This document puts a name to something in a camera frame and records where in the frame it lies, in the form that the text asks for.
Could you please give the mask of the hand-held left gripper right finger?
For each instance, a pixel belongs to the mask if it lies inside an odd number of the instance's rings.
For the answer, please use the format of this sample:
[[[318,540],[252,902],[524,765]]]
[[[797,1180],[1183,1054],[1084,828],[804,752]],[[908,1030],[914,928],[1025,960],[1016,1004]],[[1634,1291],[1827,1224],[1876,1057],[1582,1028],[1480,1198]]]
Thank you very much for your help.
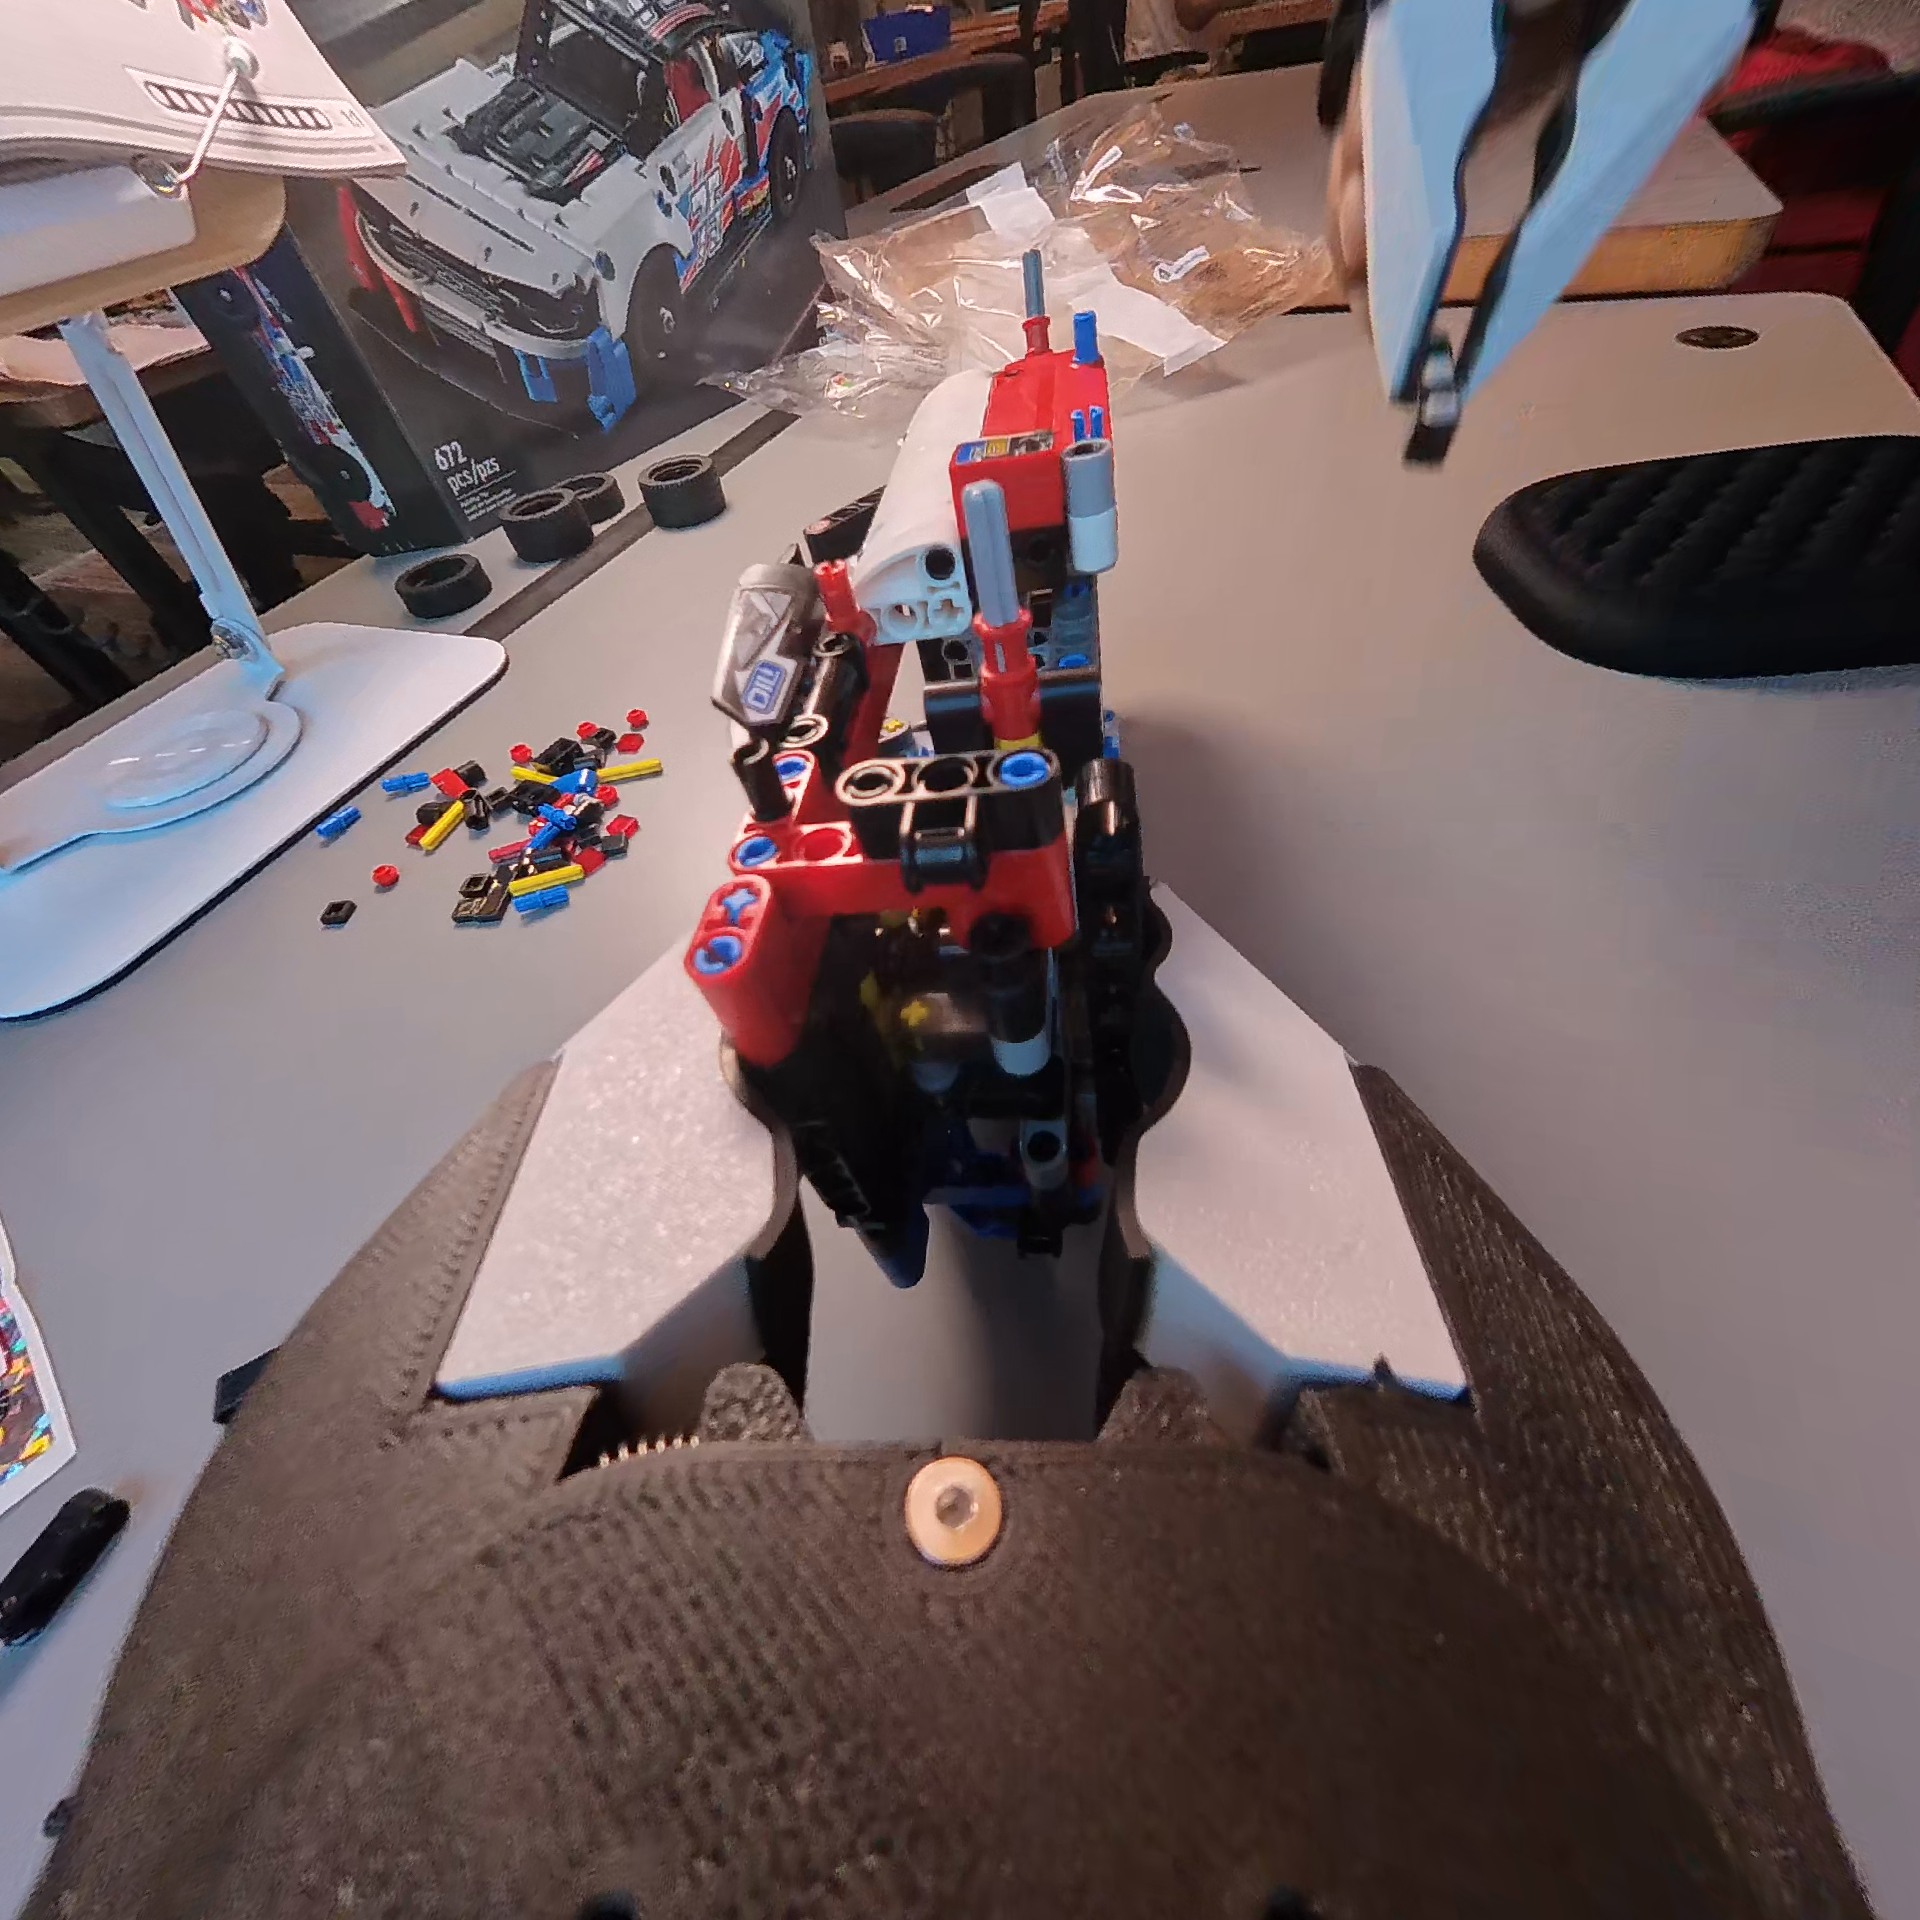
[[[1156,972],[1184,1030],[1131,1198],[1147,1254],[1133,1349],[1200,1386],[1236,1445],[1307,1386],[1372,1380],[1458,1402],[1469,1381],[1344,1047],[1170,886]]]

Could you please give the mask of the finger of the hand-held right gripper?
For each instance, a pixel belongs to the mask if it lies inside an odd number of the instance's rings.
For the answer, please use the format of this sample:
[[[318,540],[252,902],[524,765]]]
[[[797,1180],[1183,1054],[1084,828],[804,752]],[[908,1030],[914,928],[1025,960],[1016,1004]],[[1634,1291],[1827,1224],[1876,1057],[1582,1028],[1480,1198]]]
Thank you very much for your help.
[[[1741,60],[1753,3],[1629,3],[1584,32],[1534,151],[1532,196],[1476,303],[1460,390],[1476,389],[1567,290],[1695,107]]]
[[[1367,303],[1382,389],[1397,403],[1421,386],[1500,40],[1499,3],[1389,3],[1367,17],[1358,70]]]

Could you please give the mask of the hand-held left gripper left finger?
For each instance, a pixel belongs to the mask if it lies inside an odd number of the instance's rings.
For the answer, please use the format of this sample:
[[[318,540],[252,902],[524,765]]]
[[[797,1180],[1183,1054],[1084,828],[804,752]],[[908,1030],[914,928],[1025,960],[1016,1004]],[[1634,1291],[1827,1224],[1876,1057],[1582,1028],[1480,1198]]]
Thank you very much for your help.
[[[804,1400],[809,1316],[795,1144],[666,954],[557,1054],[435,1388],[698,1411],[721,1368],[764,1362]]]

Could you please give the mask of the long black lego beam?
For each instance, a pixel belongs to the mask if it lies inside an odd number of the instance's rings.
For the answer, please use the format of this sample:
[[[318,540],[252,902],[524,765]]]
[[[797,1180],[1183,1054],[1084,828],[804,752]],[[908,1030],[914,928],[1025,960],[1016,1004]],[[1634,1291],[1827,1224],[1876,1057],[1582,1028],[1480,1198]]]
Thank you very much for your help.
[[[1404,402],[1410,426],[1404,439],[1404,465],[1435,466],[1447,458],[1463,413],[1458,382],[1454,344],[1447,332],[1434,328],[1406,374]]]

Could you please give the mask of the lego race car model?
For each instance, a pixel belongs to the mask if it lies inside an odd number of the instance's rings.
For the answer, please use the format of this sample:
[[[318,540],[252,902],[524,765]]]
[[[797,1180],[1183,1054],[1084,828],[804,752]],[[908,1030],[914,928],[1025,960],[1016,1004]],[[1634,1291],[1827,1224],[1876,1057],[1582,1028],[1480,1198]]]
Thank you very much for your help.
[[[891,1282],[932,1211],[1056,1255],[1139,1119],[1153,948],[1099,664],[1117,565],[1099,323],[916,413],[881,491],[730,602],[714,705],[748,799],[684,969],[835,1223]]]

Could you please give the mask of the black lego connector piece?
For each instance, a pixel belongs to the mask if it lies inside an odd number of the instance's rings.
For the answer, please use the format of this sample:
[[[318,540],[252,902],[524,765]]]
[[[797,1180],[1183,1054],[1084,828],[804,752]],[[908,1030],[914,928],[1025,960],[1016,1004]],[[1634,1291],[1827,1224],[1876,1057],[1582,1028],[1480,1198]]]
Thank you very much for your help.
[[[131,1523],[131,1502],[86,1486],[47,1520],[3,1577],[3,1647],[37,1638]]]

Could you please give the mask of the lego set box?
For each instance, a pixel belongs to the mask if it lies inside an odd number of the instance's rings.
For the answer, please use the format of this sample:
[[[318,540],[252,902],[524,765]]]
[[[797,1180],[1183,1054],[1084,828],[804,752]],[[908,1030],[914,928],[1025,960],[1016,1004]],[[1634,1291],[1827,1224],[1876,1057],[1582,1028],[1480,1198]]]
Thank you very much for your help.
[[[296,3],[404,156],[180,303],[361,553],[464,540],[804,344],[841,232],[797,3]]]

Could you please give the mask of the lego instruction booklet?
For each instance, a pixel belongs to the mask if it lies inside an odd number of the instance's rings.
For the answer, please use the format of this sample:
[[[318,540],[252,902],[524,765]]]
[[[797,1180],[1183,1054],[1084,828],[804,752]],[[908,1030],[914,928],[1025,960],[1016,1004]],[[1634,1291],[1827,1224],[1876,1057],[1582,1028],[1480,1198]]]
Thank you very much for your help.
[[[401,151],[288,5],[7,3],[5,165],[199,160],[276,177],[396,174]]]

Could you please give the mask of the red office chair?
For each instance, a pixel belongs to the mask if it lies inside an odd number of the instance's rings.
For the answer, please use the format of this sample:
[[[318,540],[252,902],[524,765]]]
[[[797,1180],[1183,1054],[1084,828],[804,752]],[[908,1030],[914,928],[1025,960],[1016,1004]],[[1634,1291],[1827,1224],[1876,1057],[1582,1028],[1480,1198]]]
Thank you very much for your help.
[[[1897,87],[1862,98],[1859,87],[1916,76],[1916,60],[1913,3],[1763,5],[1761,33],[1712,107],[1775,95],[1812,107],[1728,133],[1781,202],[1763,255],[1732,291],[1856,291],[1874,228],[1916,156],[1916,97]]]

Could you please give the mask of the pile of small colourful pieces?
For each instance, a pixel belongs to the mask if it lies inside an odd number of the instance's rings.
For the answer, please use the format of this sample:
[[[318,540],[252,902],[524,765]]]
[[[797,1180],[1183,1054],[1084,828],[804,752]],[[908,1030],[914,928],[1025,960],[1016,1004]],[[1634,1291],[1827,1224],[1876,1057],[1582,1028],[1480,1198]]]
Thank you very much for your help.
[[[311,828],[323,932],[415,913],[455,932],[541,923],[633,854],[638,797],[660,780],[647,706],[593,712],[492,756],[401,759]]]

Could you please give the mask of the crumpled clear plastic bag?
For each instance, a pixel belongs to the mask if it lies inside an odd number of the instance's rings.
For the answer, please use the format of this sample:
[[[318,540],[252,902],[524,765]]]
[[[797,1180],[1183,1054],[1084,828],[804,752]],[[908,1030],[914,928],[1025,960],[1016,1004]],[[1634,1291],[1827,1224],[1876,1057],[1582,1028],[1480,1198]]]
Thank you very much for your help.
[[[1156,103],[1056,140],[938,210],[814,239],[819,341],[704,383],[778,410],[904,426],[947,377],[1025,349],[1022,257],[1037,251],[1052,344],[1093,313],[1116,393],[1187,371],[1264,318],[1331,306],[1327,244],[1261,220],[1232,149]]]

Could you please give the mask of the black textured wrist rest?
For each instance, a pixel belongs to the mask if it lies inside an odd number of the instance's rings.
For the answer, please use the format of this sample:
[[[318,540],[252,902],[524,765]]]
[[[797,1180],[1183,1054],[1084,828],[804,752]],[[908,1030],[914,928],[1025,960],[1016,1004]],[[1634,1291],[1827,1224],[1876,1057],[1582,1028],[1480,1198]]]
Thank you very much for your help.
[[[1545,477],[1476,567],[1571,660],[1759,679],[1917,660],[1917,439],[1830,438]]]

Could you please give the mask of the black office chair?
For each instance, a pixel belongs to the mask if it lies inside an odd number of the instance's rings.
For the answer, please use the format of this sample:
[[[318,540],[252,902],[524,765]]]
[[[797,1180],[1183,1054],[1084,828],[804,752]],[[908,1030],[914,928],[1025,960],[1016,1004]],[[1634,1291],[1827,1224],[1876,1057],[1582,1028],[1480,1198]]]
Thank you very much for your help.
[[[974,98],[975,129],[950,136],[958,101]],[[1028,127],[1037,117],[1037,80],[1029,53],[1012,48],[831,107],[831,149],[846,203],[892,191],[936,169],[952,151],[966,153],[984,141]]]

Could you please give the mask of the white book stand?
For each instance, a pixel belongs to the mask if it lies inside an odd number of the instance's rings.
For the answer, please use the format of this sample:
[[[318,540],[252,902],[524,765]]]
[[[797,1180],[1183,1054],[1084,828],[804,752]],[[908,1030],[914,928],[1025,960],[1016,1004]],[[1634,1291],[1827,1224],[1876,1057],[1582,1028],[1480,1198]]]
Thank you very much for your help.
[[[215,660],[3,797],[3,1015],[75,1004],[133,972],[370,773],[495,681],[498,642],[341,622],[258,624],[105,307],[252,262],[273,177],[39,164],[5,184],[5,332],[59,323],[199,587]]]

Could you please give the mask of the holographic sticker sheet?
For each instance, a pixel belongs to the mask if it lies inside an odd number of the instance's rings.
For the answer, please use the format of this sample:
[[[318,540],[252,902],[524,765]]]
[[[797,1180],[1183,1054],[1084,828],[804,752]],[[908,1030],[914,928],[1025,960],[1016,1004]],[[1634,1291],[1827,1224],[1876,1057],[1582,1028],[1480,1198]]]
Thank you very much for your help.
[[[3,1513],[75,1458],[75,1426],[3,1231]]]

